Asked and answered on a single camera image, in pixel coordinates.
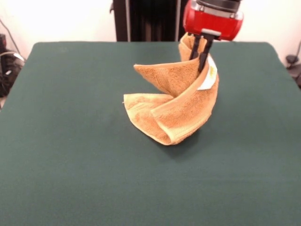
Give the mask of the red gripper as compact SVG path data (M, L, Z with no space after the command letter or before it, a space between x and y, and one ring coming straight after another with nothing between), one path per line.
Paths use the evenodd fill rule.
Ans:
M202 34L210 34L217 40L232 41L239 33L244 14L239 11L239 0L190 0L187 2L183 16L183 27L193 34L194 41L189 60L198 57L203 48ZM198 72L202 72L213 39L208 39L204 50L199 55Z

